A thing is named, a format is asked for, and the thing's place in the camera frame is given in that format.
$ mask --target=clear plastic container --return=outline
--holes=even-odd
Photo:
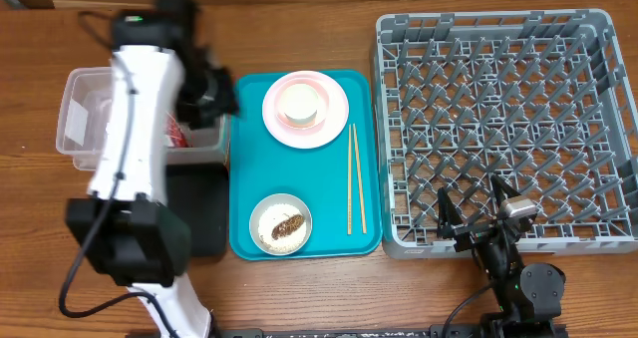
[[[73,157],[76,169],[93,170],[100,159],[111,114],[111,68],[76,69],[64,90],[56,149]],[[229,131],[227,117],[214,128],[191,131],[191,148],[169,148],[166,161],[175,164],[226,163]]]

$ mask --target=white rice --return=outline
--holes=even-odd
[[[266,208],[259,217],[259,225],[257,228],[259,238],[266,246],[272,249],[272,251],[276,253],[287,253],[295,250],[303,243],[306,237],[306,229],[308,229],[305,220],[301,226],[290,235],[279,237],[279,239],[272,238],[272,230],[277,224],[295,214],[301,214],[301,212],[292,204],[277,203]]]

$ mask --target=wooden stick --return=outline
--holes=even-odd
[[[361,178],[361,162],[359,161],[359,142],[357,141],[357,124],[352,124],[352,131],[355,133],[355,157],[357,158],[357,176],[359,178],[359,203],[361,203],[361,226],[363,234],[368,233],[366,227],[366,204],[363,201],[363,184]]]
[[[348,125],[348,235],[352,234],[352,127]]]

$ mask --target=brown food item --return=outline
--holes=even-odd
[[[301,225],[303,224],[303,220],[303,215],[295,214],[285,221],[277,224],[272,230],[272,239],[279,239],[281,237],[292,234],[292,232],[301,227]]]

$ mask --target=wooden table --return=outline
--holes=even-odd
[[[239,78],[248,73],[352,68],[370,73],[376,19],[386,13],[598,7],[614,19],[631,81],[638,85],[638,0],[430,0],[205,9],[205,37]],[[55,150],[60,100],[75,68],[109,54],[76,25],[73,11],[0,12],[0,336],[121,337],[153,329],[140,302],[81,320],[57,296],[78,248],[65,201],[85,193],[89,172]],[[527,256],[567,274],[560,323],[572,337],[638,337],[638,254]],[[264,330],[428,327],[484,285],[469,260],[365,257],[247,262],[194,259],[189,274],[224,328]],[[124,291],[85,264],[70,295],[87,309]],[[456,322],[497,309],[491,294]]]

